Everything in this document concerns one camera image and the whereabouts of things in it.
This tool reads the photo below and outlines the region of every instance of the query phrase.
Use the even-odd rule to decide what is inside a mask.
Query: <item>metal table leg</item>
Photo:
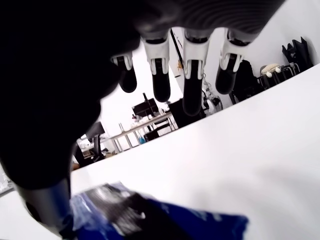
[[[131,144],[131,142],[129,140],[128,135],[125,135],[125,139],[126,139],[127,143],[129,144],[129,147],[132,149],[132,144]]]
[[[118,143],[118,145],[119,145],[120,153],[121,153],[121,152],[123,152],[123,149],[122,149],[122,147],[121,147],[121,145],[120,145],[120,142],[119,142],[118,138],[116,139],[116,142],[117,142],[117,143]]]
[[[116,153],[116,154],[119,154],[119,153],[120,153],[120,150],[119,150],[119,148],[118,148],[118,146],[117,146],[116,141],[115,141],[114,139],[112,139],[111,142],[112,142],[112,144],[113,144],[115,153]]]
[[[138,137],[138,135],[137,135],[137,132],[134,131],[133,134],[134,134],[136,140],[138,141],[138,144],[141,145],[140,140],[139,140],[139,137]]]

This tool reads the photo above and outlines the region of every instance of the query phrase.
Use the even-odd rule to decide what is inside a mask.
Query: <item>robotic hand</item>
[[[170,97],[168,31],[175,26],[185,29],[183,107],[192,116],[201,107],[214,29],[227,28],[216,79],[217,90],[227,94],[249,43],[283,1],[1,3],[0,20],[6,25],[0,28],[0,161],[31,216],[57,235],[75,235],[69,206],[74,143],[98,118],[100,99],[118,83],[126,92],[135,90],[130,52],[140,37],[154,95],[165,102]],[[48,147],[56,136],[58,152]],[[26,156],[29,146],[22,144],[19,152],[24,156],[19,156],[14,144],[18,138],[35,143],[35,154]]]

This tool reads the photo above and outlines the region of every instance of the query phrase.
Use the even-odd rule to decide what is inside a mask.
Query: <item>cable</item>
[[[182,56],[181,56],[181,53],[179,51],[178,44],[177,44],[177,41],[176,41],[176,37],[175,37],[174,32],[172,31],[172,28],[170,29],[170,34],[171,34],[171,37],[172,37],[172,40],[173,40],[173,43],[174,43],[175,51],[178,54],[178,58],[179,58],[179,61],[181,63],[182,69],[184,69]]]

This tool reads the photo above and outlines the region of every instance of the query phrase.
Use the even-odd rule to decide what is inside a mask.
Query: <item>white table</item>
[[[114,147],[114,149],[115,149],[115,152],[118,154],[118,153],[120,153],[120,152],[123,151],[123,150],[122,150],[122,147],[121,147],[121,145],[120,145],[120,143],[119,143],[119,141],[118,141],[118,138],[121,138],[121,137],[124,136],[125,139],[126,139],[126,141],[127,141],[127,143],[128,143],[128,145],[129,145],[129,147],[130,147],[130,149],[132,149],[133,146],[132,146],[132,144],[131,144],[131,142],[130,142],[130,140],[129,140],[128,134],[133,133],[134,136],[135,136],[135,138],[136,138],[136,140],[137,140],[137,142],[138,142],[138,144],[141,145],[140,140],[139,140],[139,138],[138,138],[138,135],[137,135],[136,131],[139,130],[139,129],[143,129],[144,127],[147,127],[147,126],[149,126],[149,125],[151,125],[151,124],[154,124],[154,123],[156,123],[156,122],[159,122],[159,121],[162,121],[162,120],[164,120],[164,119],[167,119],[167,118],[169,118],[170,116],[172,116],[172,113],[171,113],[171,112],[167,112],[167,113],[165,113],[165,114],[163,114],[163,115],[159,115],[159,116],[153,117],[153,118],[149,119],[149,120],[146,121],[146,122],[140,123],[139,125],[134,126],[134,127],[131,128],[130,130],[123,131],[122,133],[120,133],[120,134],[118,134],[118,135],[115,135],[115,136],[110,137],[109,139],[111,140],[111,142],[112,142],[112,144],[113,144],[113,147]]]
[[[122,181],[162,201],[244,214],[248,240],[319,240],[319,76],[317,65],[222,112],[76,170],[72,193]],[[157,154],[142,157],[146,153]],[[15,192],[0,198],[0,239],[55,239],[27,217],[17,198]],[[6,208],[16,210],[9,215]]]

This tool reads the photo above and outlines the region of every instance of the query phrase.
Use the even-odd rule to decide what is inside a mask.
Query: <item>computer monitor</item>
[[[154,98],[149,99],[148,102],[145,101],[145,102],[142,102],[136,106],[133,106],[132,110],[135,115],[138,115],[142,118],[146,117],[148,115],[152,115],[152,112],[153,113],[159,112],[159,108],[158,108]]]
[[[105,130],[102,127],[101,122],[96,122],[95,124],[92,125],[92,127],[90,128],[90,130],[88,132],[85,133],[87,139],[92,143],[92,139],[97,136],[97,135],[101,135],[104,134]]]

